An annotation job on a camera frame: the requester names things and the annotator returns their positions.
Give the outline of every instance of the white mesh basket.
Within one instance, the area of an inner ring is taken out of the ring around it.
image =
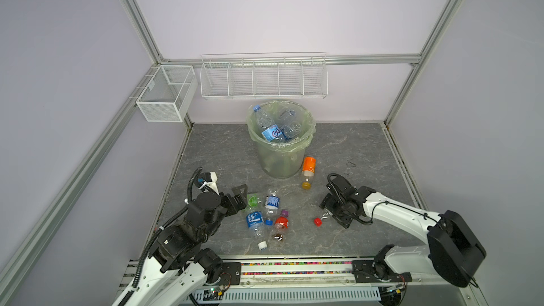
[[[325,54],[282,55],[202,56],[202,97],[210,100],[327,96]]]
[[[198,82],[189,65],[160,65],[136,104],[149,122],[183,122]]]

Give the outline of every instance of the wire basket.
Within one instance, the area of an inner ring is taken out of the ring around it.
[[[213,99],[323,98],[325,54],[202,56],[202,97]]]
[[[183,122],[198,86],[189,65],[160,65],[136,104],[149,122]]]

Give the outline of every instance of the bottle with red label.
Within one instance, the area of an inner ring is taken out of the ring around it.
[[[303,162],[303,188],[310,189],[312,186],[313,176],[316,173],[316,159],[311,156],[306,156]]]
[[[285,243],[285,233],[287,228],[289,228],[289,220],[287,219],[288,216],[289,212],[283,209],[281,211],[281,216],[276,219],[274,228],[272,228],[272,231],[270,232],[270,236],[268,238],[269,245],[281,247]]]

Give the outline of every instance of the transparent trash can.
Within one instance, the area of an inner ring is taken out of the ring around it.
[[[257,146],[257,156],[262,169],[268,175],[279,179],[297,173],[303,164],[304,152],[316,132],[316,121],[302,105],[287,100],[273,100],[261,104],[261,108],[275,119],[285,107],[291,107],[303,115],[302,130],[298,137],[289,143],[272,143],[262,137],[264,129],[255,121],[253,106],[249,107],[246,118],[249,135]]]

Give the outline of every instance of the wire shelf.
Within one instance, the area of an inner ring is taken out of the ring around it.
[[[148,122],[183,122],[198,86],[190,65],[160,65],[136,104]]]
[[[325,58],[325,54],[205,55],[202,97],[324,98],[329,85]]]

